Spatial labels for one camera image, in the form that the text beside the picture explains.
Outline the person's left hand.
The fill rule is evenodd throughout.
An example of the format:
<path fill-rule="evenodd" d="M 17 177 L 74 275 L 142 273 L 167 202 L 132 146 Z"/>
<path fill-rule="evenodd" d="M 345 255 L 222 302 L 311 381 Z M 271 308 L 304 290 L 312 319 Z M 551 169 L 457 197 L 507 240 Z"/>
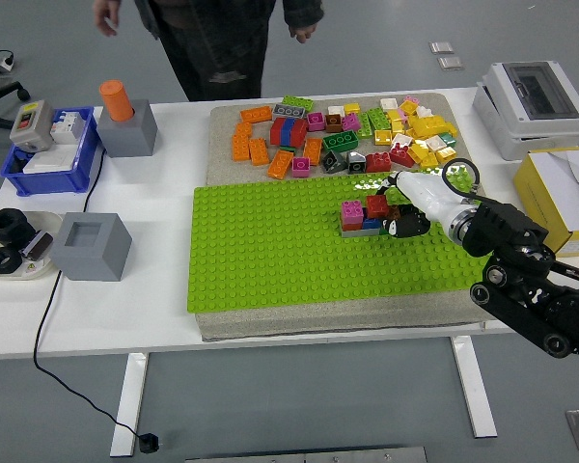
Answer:
<path fill-rule="evenodd" d="M 299 43 L 306 43 L 317 29 L 317 24 L 312 24 L 309 26 L 302 27 L 289 27 L 289 34 L 293 39 L 296 39 Z"/>

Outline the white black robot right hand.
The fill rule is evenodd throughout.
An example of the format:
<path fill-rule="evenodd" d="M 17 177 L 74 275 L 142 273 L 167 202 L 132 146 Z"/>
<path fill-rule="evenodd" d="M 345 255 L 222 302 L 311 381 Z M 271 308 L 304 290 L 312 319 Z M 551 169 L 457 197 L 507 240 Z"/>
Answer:
<path fill-rule="evenodd" d="M 423 173 L 392 172 L 377 189 L 384 195 L 392 186 L 421 210 L 430 222 L 438 222 L 452 242 L 461 245 L 478 207 L 446 185 L 444 177 Z"/>

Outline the person's right hand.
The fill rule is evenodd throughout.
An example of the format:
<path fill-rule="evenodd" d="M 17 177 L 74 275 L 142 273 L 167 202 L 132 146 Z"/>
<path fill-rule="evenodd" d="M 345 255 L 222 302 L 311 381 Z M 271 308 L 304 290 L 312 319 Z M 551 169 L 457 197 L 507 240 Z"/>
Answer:
<path fill-rule="evenodd" d="M 117 0 L 94 0 L 92 5 L 94 23 L 105 37 L 115 37 L 120 23 L 121 2 Z"/>

